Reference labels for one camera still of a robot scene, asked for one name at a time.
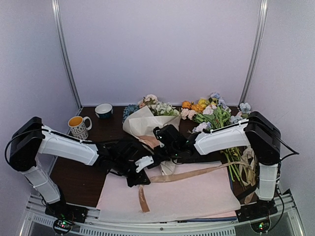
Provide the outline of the peach wrapping paper sheet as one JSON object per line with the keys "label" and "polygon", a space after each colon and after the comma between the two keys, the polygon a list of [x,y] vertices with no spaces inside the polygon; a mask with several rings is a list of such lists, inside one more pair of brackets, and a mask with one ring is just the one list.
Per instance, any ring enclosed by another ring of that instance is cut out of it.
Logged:
{"label": "peach wrapping paper sheet", "polygon": [[155,148],[160,145],[156,137],[153,137],[153,136],[147,136],[147,135],[138,136],[138,140],[147,144],[151,148]]}

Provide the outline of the white hydrangea green leaf bunch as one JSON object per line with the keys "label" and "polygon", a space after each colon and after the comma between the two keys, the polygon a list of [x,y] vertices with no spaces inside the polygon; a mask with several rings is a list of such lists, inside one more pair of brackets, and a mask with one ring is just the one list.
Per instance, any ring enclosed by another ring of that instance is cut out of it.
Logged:
{"label": "white hydrangea green leaf bunch", "polygon": [[178,116],[180,112],[170,103],[157,102],[151,106],[154,116]]}

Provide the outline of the grey-white wrapping paper sheet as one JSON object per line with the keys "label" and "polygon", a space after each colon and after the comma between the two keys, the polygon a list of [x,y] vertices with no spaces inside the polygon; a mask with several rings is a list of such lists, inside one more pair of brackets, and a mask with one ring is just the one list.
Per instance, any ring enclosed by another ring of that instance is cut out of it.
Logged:
{"label": "grey-white wrapping paper sheet", "polygon": [[135,113],[131,114],[123,123],[123,131],[134,136],[153,136],[154,128],[163,128],[166,125],[173,125],[179,130],[181,116],[154,116],[148,106],[144,106]]}

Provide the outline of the white bowl with dark outside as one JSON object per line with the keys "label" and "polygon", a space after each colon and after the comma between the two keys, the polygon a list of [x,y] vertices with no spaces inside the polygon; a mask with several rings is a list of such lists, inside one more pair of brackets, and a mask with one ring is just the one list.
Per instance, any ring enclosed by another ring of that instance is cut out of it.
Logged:
{"label": "white bowl with dark outside", "polygon": [[102,103],[96,106],[94,111],[99,119],[108,119],[112,117],[113,106],[109,103]]}

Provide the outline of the pink flower long stem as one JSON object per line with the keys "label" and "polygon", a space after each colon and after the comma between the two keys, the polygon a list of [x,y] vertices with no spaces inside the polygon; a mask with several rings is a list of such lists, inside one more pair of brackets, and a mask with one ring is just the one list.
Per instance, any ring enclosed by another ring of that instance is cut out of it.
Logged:
{"label": "pink flower long stem", "polygon": [[138,106],[139,108],[142,108],[144,106],[155,105],[157,102],[158,102],[157,96],[155,96],[154,94],[148,94],[144,96],[143,99],[138,102]]}

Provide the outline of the beige ribbon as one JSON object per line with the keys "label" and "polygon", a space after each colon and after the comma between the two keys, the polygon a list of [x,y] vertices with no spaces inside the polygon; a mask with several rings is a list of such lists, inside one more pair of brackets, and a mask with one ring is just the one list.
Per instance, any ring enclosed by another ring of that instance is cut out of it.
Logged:
{"label": "beige ribbon", "polygon": [[[180,173],[180,174],[166,175],[166,176],[153,176],[153,177],[150,177],[149,180],[151,183],[175,182],[175,181],[180,181],[180,180],[187,179],[187,178],[192,178],[192,177],[204,175],[204,174],[213,172],[215,170],[229,167],[233,164],[239,164],[239,165],[245,165],[245,166],[247,165],[245,162],[234,161],[234,162],[230,162],[230,163],[221,164],[221,165],[215,166],[215,167],[209,167],[209,168],[184,172],[184,173]],[[143,213],[150,212],[149,205],[148,205],[147,200],[145,198],[143,185],[140,185],[140,187],[139,187],[138,199],[139,199],[141,211]]]}

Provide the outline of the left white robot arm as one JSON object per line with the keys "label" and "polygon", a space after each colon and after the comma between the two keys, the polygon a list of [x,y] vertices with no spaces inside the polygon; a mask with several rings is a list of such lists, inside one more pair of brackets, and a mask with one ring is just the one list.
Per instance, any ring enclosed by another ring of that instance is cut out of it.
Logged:
{"label": "left white robot arm", "polygon": [[59,218],[67,218],[71,208],[63,191],[42,167],[42,157],[61,157],[76,163],[124,176],[129,187],[149,184],[144,169],[154,164],[152,149],[128,139],[95,142],[73,137],[50,128],[39,117],[32,117],[7,142],[7,164],[21,173],[29,184],[51,205]]}

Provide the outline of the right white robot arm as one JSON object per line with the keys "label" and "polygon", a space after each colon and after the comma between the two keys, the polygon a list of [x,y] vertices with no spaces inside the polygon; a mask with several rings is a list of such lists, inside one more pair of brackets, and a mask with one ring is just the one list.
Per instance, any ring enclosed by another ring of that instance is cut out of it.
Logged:
{"label": "right white robot arm", "polygon": [[271,209],[276,185],[280,178],[281,133],[259,112],[252,112],[243,119],[223,128],[200,132],[194,147],[200,155],[229,148],[251,148],[258,162],[258,180],[254,192],[259,201],[252,206],[257,217],[264,216]]}

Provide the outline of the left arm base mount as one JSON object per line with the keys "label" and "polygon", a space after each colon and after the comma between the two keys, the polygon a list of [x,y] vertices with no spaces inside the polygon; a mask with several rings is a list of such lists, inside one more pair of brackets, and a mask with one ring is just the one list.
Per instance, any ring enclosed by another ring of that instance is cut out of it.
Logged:
{"label": "left arm base mount", "polygon": [[58,235],[68,234],[71,230],[78,228],[78,223],[85,223],[87,218],[88,209],[82,206],[65,205],[65,210],[53,208],[51,205],[47,205],[45,214],[53,216],[56,220],[53,223],[53,230]]}

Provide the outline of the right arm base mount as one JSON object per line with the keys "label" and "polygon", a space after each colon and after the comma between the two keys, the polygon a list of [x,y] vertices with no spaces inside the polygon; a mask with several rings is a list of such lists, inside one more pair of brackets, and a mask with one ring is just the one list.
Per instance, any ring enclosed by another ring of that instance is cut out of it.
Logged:
{"label": "right arm base mount", "polygon": [[271,228],[270,216],[276,214],[276,206],[251,204],[236,211],[238,222],[247,222],[255,233],[264,234]]}

